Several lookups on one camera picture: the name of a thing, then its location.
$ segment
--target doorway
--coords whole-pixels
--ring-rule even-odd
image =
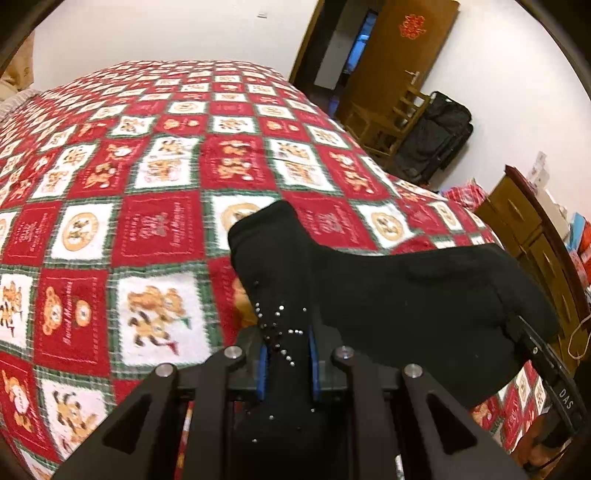
[[[365,15],[365,18],[363,19],[363,24],[359,29],[359,33],[355,38],[353,47],[351,47],[351,51],[347,56],[347,61],[345,62],[345,65],[343,66],[343,69],[339,76],[338,85],[340,85],[343,88],[347,85],[349,77],[351,76],[351,74],[357,67],[357,64],[359,63],[363,50],[365,49],[365,46],[367,45],[367,42],[369,40],[369,36],[371,35],[371,32],[374,28],[375,21],[378,19],[378,15],[378,12],[369,9],[367,14]]]

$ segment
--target wooden chair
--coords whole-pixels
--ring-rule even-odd
[[[417,98],[422,100],[421,105],[415,105]],[[343,127],[384,170],[396,174],[394,155],[430,101],[429,95],[408,85],[406,94],[400,97],[398,106],[392,107],[390,117],[353,104]]]

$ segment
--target wooden door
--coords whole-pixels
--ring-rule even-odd
[[[352,103],[389,115],[409,82],[420,89],[452,29],[459,5],[454,0],[387,0],[336,117],[345,122]]]

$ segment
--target red bedspread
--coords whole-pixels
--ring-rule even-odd
[[[0,430],[36,478],[155,365],[233,342],[249,312],[227,231],[280,198],[355,254],[495,241],[250,63],[126,62],[0,126]],[[510,449],[543,397],[526,369],[475,419]]]

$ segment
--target drawer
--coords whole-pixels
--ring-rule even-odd
[[[564,366],[571,373],[571,375],[574,375],[574,371],[576,370],[578,363],[567,353],[566,348],[568,344],[568,341],[566,341],[565,344],[564,340],[558,339],[555,343],[550,344],[550,346],[552,347],[552,350],[554,350],[554,353],[556,353],[556,355],[562,359]]]
[[[519,244],[511,229],[503,222],[498,212],[492,207],[489,202],[483,202],[477,210],[476,214],[485,222],[495,233],[499,240],[505,247],[507,253],[513,258],[517,258],[521,253]]]
[[[542,223],[533,205],[508,177],[501,180],[489,200],[520,244]]]
[[[579,324],[577,309],[560,261],[544,235],[530,246],[530,253],[548,287],[558,316],[564,321],[564,332],[572,332]]]

